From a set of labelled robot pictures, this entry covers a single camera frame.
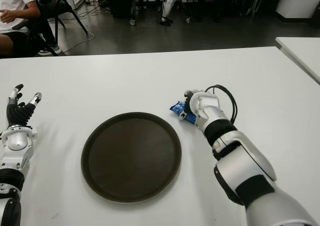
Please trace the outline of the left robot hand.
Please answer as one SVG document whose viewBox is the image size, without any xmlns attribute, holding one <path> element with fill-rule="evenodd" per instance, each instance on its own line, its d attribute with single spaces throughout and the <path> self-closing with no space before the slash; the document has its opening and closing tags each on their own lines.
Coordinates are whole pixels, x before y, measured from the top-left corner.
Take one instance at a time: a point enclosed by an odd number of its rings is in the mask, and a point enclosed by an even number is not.
<svg viewBox="0 0 320 226">
<path fill-rule="evenodd" d="M 37 105 L 42 100 L 42 93 L 37 92 L 28 103 L 18 103 L 19 99 L 23 96 L 23 94 L 20 92 L 23 87 L 23 84 L 19 84 L 15 86 L 9 93 L 6 106 L 6 119 L 8 128 L 15 126 L 27 126 Z"/>
</svg>

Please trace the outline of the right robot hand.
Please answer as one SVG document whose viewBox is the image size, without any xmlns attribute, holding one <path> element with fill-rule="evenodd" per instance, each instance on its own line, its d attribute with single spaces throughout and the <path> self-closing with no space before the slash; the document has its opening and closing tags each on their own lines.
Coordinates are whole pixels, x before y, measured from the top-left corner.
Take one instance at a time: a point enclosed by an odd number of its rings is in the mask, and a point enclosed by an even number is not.
<svg viewBox="0 0 320 226">
<path fill-rule="evenodd" d="M 184 93 L 185 102 L 184 102 L 184 109 L 179 114 L 179 120 L 182 121 L 186 119 L 187 115 L 195 116 L 195 114 L 191 110 L 190 101 L 194 94 L 199 93 L 200 90 L 193 89 L 193 90 L 186 90 Z"/>
</svg>

